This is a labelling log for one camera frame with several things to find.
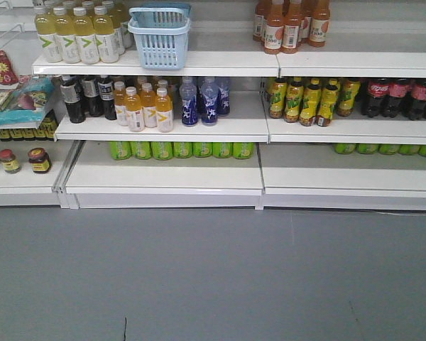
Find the cola bottle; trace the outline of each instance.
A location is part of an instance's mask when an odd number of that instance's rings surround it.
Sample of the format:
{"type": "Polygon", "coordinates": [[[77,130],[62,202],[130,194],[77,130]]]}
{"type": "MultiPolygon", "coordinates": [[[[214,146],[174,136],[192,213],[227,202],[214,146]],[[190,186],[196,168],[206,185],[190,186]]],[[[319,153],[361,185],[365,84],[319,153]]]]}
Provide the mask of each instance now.
{"type": "Polygon", "coordinates": [[[361,114],[376,117],[382,111],[383,101],[388,94],[388,78],[371,78],[368,91],[361,106],[361,114]]]}

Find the blue water bottle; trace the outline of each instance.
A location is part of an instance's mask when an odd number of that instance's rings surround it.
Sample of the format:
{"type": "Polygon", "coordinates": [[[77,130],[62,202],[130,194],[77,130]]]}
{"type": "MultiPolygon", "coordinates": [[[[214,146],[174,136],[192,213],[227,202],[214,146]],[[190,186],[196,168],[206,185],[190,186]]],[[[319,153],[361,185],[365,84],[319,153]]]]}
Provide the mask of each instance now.
{"type": "Polygon", "coordinates": [[[197,87],[192,83],[192,77],[183,77],[180,87],[182,98],[182,123],[185,126],[194,126],[197,121],[197,87]]]}
{"type": "Polygon", "coordinates": [[[214,77],[205,77],[205,83],[200,90],[205,104],[205,113],[202,114],[202,123],[206,126],[214,126],[218,121],[217,99],[219,87],[214,82],[214,77]]]}
{"type": "Polygon", "coordinates": [[[219,87],[218,93],[218,115],[226,116],[230,112],[229,90],[230,77],[217,77],[216,84],[219,87]]]}

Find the blue plastic basket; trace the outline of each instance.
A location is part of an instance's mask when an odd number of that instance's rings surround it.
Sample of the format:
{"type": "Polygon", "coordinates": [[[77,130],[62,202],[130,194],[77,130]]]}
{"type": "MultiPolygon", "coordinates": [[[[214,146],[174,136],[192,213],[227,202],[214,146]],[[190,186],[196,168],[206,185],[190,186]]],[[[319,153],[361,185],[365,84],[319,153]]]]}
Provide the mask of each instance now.
{"type": "Polygon", "coordinates": [[[142,67],[178,70],[185,66],[189,11],[176,7],[129,9],[128,30],[134,34],[142,67]]]}

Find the store shelf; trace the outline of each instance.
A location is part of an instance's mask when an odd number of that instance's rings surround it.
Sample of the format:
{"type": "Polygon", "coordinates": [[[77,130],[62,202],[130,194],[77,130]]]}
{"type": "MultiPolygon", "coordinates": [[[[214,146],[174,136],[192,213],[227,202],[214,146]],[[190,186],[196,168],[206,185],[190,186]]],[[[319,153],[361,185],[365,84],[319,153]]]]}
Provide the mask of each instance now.
{"type": "Polygon", "coordinates": [[[95,141],[225,141],[267,142],[268,128],[257,92],[232,92],[231,113],[220,117],[215,126],[186,127],[181,123],[180,105],[175,105],[174,129],[160,133],[156,128],[133,132],[127,126],[104,117],[87,117],[80,124],[72,124],[67,116],[61,121],[55,135],[57,139],[95,141]]]}
{"type": "Polygon", "coordinates": [[[191,32],[185,67],[181,70],[149,70],[139,64],[136,50],[127,50],[117,63],[48,63],[40,56],[33,63],[37,75],[168,75],[168,76],[276,76],[278,61],[266,55],[250,39],[249,32],[191,32]]]}
{"type": "Polygon", "coordinates": [[[260,145],[263,206],[426,210],[426,158],[338,155],[331,145],[260,145]]]}
{"type": "Polygon", "coordinates": [[[71,141],[0,141],[0,150],[11,149],[22,167],[8,174],[0,164],[0,205],[60,205],[54,189],[71,146],[71,141]],[[27,152],[35,147],[43,147],[53,162],[46,174],[35,174],[28,163],[27,152]]]}
{"type": "Polygon", "coordinates": [[[99,141],[85,143],[65,188],[80,207],[258,206],[262,189],[256,154],[115,161],[99,141]]]}
{"type": "Polygon", "coordinates": [[[361,142],[377,144],[426,144],[426,120],[406,117],[372,119],[354,112],[344,118],[334,115],[329,126],[302,126],[283,119],[267,118],[270,142],[361,142]]]}

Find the red label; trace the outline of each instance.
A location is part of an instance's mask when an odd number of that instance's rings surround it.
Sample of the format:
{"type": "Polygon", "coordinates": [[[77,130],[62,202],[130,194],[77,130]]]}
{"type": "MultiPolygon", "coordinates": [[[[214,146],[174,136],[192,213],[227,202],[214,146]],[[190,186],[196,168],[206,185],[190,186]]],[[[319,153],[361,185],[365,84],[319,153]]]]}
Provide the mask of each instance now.
{"type": "Polygon", "coordinates": [[[390,83],[390,87],[388,88],[391,97],[403,98],[407,93],[408,86],[401,85],[396,83],[390,83]]]}
{"type": "Polygon", "coordinates": [[[385,97],[388,94],[388,84],[369,82],[368,93],[374,97],[385,97]]]}
{"type": "Polygon", "coordinates": [[[420,101],[426,101],[426,87],[415,84],[412,90],[412,97],[420,101]]]}

